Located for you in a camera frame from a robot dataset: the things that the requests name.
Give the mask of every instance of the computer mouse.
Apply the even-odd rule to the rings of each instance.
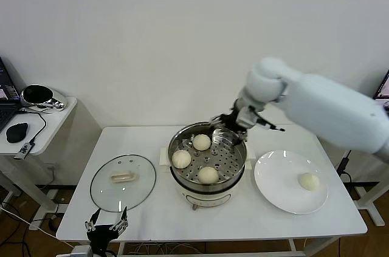
[[[24,138],[26,137],[28,126],[29,125],[27,124],[27,122],[24,122],[9,127],[6,132],[7,141],[9,143],[18,143],[24,140]]]

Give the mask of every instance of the wooden floor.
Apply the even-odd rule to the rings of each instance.
[[[55,198],[58,203],[69,203],[73,191],[72,190],[60,190]],[[0,199],[3,199],[6,195],[6,191],[0,192]],[[353,191],[352,197],[355,199],[356,194]],[[26,194],[22,194],[20,197],[13,197],[10,203],[20,212],[24,219],[30,220],[34,215],[34,212],[38,208],[38,204],[28,197]],[[339,242],[331,244],[321,252],[315,255],[315,257],[387,257],[389,256],[389,193],[383,195],[375,202],[377,209],[380,211],[383,219],[388,223],[385,227],[376,227],[366,211],[361,211],[361,215],[368,226],[368,233],[361,236],[343,237],[340,239],[340,256],[338,254]],[[11,207],[7,207],[12,212],[15,212]],[[60,219],[55,220],[55,225],[58,225]],[[48,221],[44,221],[43,230],[51,232],[48,225]],[[17,228],[19,222],[10,219],[5,213],[0,214],[0,244]],[[23,234],[26,231],[27,225],[20,224],[19,229],[7,242],[21,242]],[[25,242],[28,243],[30,253],[32,257],[54,257],[57,254],[69,253],[70,248],[57,240],[45,235],[40,231],[26,231]],[[295,240],[298,250],[303,248],[304,239]],[[127,244],[124,253],[130,253],[136,250],[139,244]],[[202,253],[241,253],[241,252],[271,252],[271,251],[283,251],[289,250],[287,241],[244,241],[244,242],[196,242],[191,243]],[[176,244],[167,244],[162,247],[164,252],[169,252]],[[110,244],[110,248],[117,252],[119,245]],[[139,252],[156,253],[158,251],[158,245],[151,245],[146,248],[141,247]],[[174,250],[177,254],[191,254],[194,253],[193,249],[178,246]],[[0,245],[1,257],[18,257],[28,256],[27,251],[22,254],[21,244],[3,244]]]

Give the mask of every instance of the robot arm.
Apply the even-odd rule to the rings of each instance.
[[[339,148],[376,154],[389,163],[389,119],[367,96],[319,75],[293,70],[276,58],[265,58],[253,65],[234,104],[236,124],[277,129],[257,113],[268,103]]]

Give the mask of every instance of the laptop screen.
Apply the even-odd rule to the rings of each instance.
[[[389,71],[373,98],[384,107],[386,112],[389,112]]]
[[[18,91],[5,69],[4,63],[0,58],[0,103],[5,101],[19,101],[20,97]]]

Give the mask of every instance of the stainless steel steamer basket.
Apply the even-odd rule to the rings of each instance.
[[[212,144],[208,150],[198,151],[193,147],[193,138],[198,134],[210,137]],[[171,160],[174,152],[179,149],[184,149],[191,155],[191,164],[184,169],[175,168]],[[237,134],[226,128],[214,129],[209,122],[184,127],[170,140],[168,147],[173,177],[190,191],[202,194],[216,194],[233,187],[243,174],[246,155],[246,145],[239,141]],[[217,183],[206,185],[198,180],[199,170],[206,166],[218,170]]]

